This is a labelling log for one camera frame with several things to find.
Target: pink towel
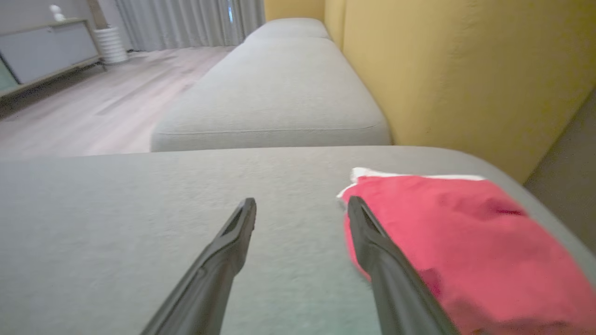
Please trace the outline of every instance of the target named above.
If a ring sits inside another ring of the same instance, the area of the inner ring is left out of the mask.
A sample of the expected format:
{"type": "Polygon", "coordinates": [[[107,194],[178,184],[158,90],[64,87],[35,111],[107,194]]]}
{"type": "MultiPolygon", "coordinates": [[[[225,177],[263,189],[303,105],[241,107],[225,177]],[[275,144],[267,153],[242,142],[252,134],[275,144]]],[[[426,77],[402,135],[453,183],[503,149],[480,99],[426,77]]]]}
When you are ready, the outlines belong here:
{"type": "Polygon", "coordinates": [[[490,181],[364,176],[350,196],[367,202],[462,334],[596,334],[581,269],[490,181]]]}

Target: seat cushion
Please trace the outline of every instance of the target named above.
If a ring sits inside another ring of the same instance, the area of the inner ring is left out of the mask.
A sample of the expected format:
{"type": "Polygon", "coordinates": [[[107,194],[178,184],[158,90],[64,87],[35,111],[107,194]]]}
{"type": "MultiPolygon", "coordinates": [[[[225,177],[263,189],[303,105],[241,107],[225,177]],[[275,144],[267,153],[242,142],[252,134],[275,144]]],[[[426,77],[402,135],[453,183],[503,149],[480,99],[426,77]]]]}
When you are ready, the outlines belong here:
{"type": "Polygon", "coordinates": [[[235,49],[158,123],[152,151],[389,145],[387,122],[328,39],[235,49]]]}
{"type": "Polygon", "coordinates": [[[260,26],[249,35],[246,41],[258,38],[327,38],[327,29],[322,22],[315,18],[294,17],[272,20],[260,26]]]}
{"type": "Polygon", "coordinates": [[[0,333],[138,334],[245,197],[257,201],[222,334],[380,334],[336,194],[351,168],[482,175],[570,251],[590,252],[483,160],[417,147],[203,150],[0,165],[0,333]]]}

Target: yellow sofa back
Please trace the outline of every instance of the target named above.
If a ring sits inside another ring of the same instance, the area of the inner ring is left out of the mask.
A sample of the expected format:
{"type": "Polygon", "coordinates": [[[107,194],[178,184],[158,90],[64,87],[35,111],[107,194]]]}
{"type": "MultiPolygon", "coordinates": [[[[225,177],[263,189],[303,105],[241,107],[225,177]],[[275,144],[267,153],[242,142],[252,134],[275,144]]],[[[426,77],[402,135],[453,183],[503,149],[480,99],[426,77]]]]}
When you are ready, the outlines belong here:
{"type": "Polygon", "coordinates": [[[289,17],[325,20],[325,0],[264,0],[267,21],[289,17]]]}
{"type": "Polygon", "coordinates": [[[596,83],[596,1],[347,0],[343,52],[396,144],[523,182],[596,83]]]}
{"type": "Polygon", "coordinates": [[[329,36],[336,43],[337,47],[343,48],[343,31],[346,18],[347,0],[326,0],[325,1],[325,26],[329,36]]]}

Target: gray fabric upholstery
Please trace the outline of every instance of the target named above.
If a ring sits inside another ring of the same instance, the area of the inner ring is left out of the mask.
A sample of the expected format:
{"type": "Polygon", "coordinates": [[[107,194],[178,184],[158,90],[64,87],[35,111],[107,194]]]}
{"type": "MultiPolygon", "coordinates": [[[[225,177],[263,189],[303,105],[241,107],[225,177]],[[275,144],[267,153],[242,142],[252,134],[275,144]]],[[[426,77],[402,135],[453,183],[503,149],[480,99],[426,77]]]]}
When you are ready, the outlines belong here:
{"type": "Polygon", "coordinates": [[[246,41],[259,38],[326,38],[331,39],[322,22],[315,18],[280,18],[265,23],[255,30],[246,41]]]}
{"type": "Polygon", "coordinates": [[[387,122],[328,39],[254,39],[159,122],[152,151],[389,145],[387,122]]]}
{"type": "Polygon", "coordinates": [[[483,175],[561,241],[587,249],[486,162],[416,147],[204,150],[0,165],[0,333],[138,334],[238,202],[257,201],[222,334],[379,334],[336,194],[351,168],[483,175]]]}

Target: cabinet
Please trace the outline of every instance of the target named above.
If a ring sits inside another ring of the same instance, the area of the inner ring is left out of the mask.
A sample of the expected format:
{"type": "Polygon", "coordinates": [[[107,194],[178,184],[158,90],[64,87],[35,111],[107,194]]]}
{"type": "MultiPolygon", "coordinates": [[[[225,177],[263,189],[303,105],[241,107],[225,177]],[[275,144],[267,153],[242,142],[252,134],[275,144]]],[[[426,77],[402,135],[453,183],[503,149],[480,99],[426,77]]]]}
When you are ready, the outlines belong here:
{"type": "MultiPolygon", "coordinates": [[[[87,21],[80,19],[0,35],[0,54],[20,84],[17,89],[100,57],[87,21]]],[[[0,95],[6,93],[0,86],[0,95]]]]}
{"type": "Polygon", "coordinates": [[[13,75],[8,71],[2,60],[0,60],[0,92],[15,87],[17,87],[17,81],[14,80],[13,75]]]}

